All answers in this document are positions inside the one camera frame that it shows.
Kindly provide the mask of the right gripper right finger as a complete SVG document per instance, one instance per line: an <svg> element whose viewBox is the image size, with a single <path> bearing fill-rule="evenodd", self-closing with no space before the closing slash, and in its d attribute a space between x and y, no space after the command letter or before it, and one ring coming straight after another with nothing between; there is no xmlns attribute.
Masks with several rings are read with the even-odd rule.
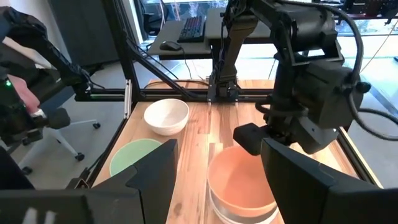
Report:
<svg viewBox="0 0 398 224"><path fill-rule="evenodd" d="M373 184L322 164L271 138L262 141L267 181L286 223L382 223Z"/></svg>

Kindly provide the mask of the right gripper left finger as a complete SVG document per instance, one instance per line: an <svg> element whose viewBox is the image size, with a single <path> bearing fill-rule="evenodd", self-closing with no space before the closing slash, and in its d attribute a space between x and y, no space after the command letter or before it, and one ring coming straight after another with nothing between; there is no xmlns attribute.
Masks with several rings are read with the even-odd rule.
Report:
<svg viewBox="0 0 398 224"><path fill-rule="evenodd" d="M111 159L110 177L87 191L88 223L165 223L175 187L178 142L139 139Z"/></svg>

